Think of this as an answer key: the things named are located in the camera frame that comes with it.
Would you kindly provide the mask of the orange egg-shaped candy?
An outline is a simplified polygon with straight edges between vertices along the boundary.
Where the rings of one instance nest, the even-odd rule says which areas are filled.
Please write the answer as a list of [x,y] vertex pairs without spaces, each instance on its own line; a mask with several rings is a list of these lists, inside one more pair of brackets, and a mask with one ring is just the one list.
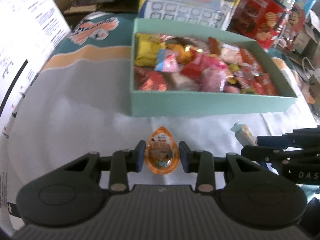
[[165,175],[175,171],[180,162],[180,152],[171,133],[163,126],[150,136],[144,161],[155,174]]

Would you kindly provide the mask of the blue cracker packet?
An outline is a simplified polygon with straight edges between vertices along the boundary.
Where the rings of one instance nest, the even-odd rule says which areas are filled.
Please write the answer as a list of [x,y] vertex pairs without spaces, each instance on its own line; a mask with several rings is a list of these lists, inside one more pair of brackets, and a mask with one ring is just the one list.
[[236,139],[243,147],[257,146],[257,138],[252,134],[249,127],[239,120],[233,125],[231,131],[234,132]]

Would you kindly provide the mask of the pink strawberry snack packet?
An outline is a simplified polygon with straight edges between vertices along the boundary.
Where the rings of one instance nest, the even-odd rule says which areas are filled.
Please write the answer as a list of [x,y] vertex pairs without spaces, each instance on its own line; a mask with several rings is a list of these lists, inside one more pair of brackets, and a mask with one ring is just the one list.
[[179,71],[176,53],[168,49],[160,49],[156,57],[155,71],[175,73]]

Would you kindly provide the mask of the teal cardboard box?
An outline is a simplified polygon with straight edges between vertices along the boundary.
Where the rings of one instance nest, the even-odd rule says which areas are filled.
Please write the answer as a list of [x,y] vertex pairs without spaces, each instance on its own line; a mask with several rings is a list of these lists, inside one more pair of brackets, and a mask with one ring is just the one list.
[[248,37],[190,23],[136,18],[133,33],[164,33],[176,36],[195,36],[200,39],[214,37],[234,43],[252,52],[274,83],[277,96],[192,92],[182,90],[136,90],[134,74],[130,74],[130,115],[134,117],[205,116],[219,114],[249,114],[283,112],[298,97],[287,79],[259,44]]

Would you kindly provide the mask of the orange-red green logo packet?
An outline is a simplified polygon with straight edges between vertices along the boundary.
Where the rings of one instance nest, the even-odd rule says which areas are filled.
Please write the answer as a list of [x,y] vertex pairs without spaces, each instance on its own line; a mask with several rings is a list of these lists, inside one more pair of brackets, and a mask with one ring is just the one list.
[[274,86],[270,75],[268,73],[261,73],[255,77],[256,81],[262,86],[263,95],[277,96],[278,92]]

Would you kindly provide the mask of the pink jelly packet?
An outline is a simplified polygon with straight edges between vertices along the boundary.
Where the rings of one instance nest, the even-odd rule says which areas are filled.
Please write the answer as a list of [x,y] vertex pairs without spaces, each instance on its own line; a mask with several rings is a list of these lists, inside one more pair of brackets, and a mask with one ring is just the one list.
[[219,93],[222,92],[227,80],[226,66],[208,67],[201,74],[200,91]]

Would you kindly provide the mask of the red candy wrapper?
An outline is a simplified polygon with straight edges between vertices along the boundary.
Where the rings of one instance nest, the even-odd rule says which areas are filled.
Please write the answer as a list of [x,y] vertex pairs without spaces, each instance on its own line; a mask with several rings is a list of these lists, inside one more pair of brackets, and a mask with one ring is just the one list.
[[168,86],[160,72],[134,67],[135,78],[138,83],[138,90],[164,92]]

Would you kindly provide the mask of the yellow foil snack packet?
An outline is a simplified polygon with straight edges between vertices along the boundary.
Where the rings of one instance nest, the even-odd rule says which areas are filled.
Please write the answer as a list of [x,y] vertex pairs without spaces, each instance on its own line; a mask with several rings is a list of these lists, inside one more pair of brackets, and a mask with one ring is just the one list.
[[136,34],[136,58],[135,66],[154,67],[157,55],[161,49],[165,49],[165,42],[155,37],[153,34]]

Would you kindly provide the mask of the red cookie tin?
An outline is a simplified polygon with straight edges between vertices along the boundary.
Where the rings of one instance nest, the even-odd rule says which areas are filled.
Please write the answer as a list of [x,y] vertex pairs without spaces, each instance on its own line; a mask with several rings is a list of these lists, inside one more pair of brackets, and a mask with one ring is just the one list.
[[233,29],[269,49],[280,34],[279,28],[284,26],[286,13],[276,0],[247,0]]

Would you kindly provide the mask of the toy tablet box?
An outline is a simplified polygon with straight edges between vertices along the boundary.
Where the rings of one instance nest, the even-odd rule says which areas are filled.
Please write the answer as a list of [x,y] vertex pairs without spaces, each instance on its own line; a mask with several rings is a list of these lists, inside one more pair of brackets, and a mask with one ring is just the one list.
[[140,0],[139,18],[227,30],[241,0]]

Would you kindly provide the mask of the white printed paper sheet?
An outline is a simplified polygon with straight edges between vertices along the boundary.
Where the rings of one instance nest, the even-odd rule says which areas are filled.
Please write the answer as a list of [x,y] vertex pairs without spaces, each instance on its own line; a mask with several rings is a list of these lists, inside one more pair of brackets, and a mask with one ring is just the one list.
[[53,0],[1,0],[1,135],[52,52],[70,32]]

